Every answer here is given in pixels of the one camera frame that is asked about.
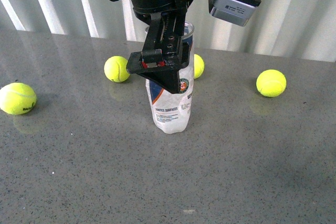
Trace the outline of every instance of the red marking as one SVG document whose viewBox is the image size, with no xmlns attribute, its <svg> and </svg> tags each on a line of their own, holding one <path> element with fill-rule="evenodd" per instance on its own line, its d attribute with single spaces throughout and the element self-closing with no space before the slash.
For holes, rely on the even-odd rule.
<svg viewBox="0 0 336 224">
<path fill-rule="evenodd" d="M 181 82 L 181 91 L 185 90 L 187 88 L 187 83 L 182 81 Z"/>
<path fill-rule="evenodd" d="M 142 61 L 141 63 L 142 63 L 143 68 L 148 68 L 148 66 L 145 62 Z"/>
<path fill-rule="evenodd" d="M 163 67 L 165 65 L 164 61 L 160 61 L 157 63 L 157 66 L 158 67 Z"/>
</svg>

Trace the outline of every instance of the plastic bottle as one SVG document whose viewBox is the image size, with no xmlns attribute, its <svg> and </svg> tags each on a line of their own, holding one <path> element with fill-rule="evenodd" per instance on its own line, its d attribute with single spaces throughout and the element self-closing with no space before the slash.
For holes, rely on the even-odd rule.
<svg viewBox="0 0 336 224">
<path fill-rule="evenodd" d="M 153 121 L 164 133 L 182 132 L 188 125 L 192 92 L 194 88 L 194 26 L 185 22 L 183 42 L 190 46 L 190 62 L 186 68 L 179 71 L 181 91 L 171 94 L 156 83 L 146 79 L 146 89 L 151 105 Z"/>
</svg>

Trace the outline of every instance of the gray countertop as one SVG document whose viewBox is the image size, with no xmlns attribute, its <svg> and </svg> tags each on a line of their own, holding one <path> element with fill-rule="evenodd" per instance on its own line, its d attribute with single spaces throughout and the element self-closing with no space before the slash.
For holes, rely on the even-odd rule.
<svg viewBox="0 0 336 224">
<path fill-rule="evenodd" d="M 0 87 L 38 96 L 0 111 L 0 223 L 336 223 L 334 63 L 196 49 L 186 130 L 156 128 L 145 79 L 113 83 L 142 43 L 0 30 Z M 287 77 L 258 94 L 266 69 Z"/>
</svg>

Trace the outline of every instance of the yellow tennis ball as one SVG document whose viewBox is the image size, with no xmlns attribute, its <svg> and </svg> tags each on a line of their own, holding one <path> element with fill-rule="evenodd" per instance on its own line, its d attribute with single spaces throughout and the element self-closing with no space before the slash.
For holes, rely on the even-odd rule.
<svg viewBox="0 0 336 224">
<path fill-rule="evenodd" d="M 36 100 L 35 92 L 27 84 L 14 82 L 0 89 L 0 109 L 8 114 L 27 113 L 34 107 Z"/>
<path fill-rule="evenodd" d="M 194 55 L 194 79 L 197 79 L 203 74 L 204 71 L 204 61 L 201 56 L 195 54 Z"/>
<path fill-rule="evenodd" d="M 257 89 L 265 97 L 277 97 L 286 88 L 286 77 L 278 70 L 262 72 L 257 79 Z"/>
<path fill-rule="evenodd" d="M 130 74 L 126 71 L 127 60 L 122 56 L 113 56 L 105 62 L 104 72 L 108 79 L 123 82 Z"/>
</svg>

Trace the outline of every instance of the speckled countertop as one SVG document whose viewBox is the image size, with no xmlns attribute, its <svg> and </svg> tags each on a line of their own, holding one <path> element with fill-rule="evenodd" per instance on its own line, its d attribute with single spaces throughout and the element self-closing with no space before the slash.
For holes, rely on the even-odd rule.
<svg viewBox="0 0 336 224">
<path fill-rule="evenodd" d="M 145 80 L 112 83 L 142 44 L 0 30 L 0 87 L 31 85 L 28 114 L 0 111 L 0 223 L 336 223 L 336 65 L 196 49 L 183 133 L 152 121 Z M 282 71 L 284 94 L 255 80 Z"/>
</svg>

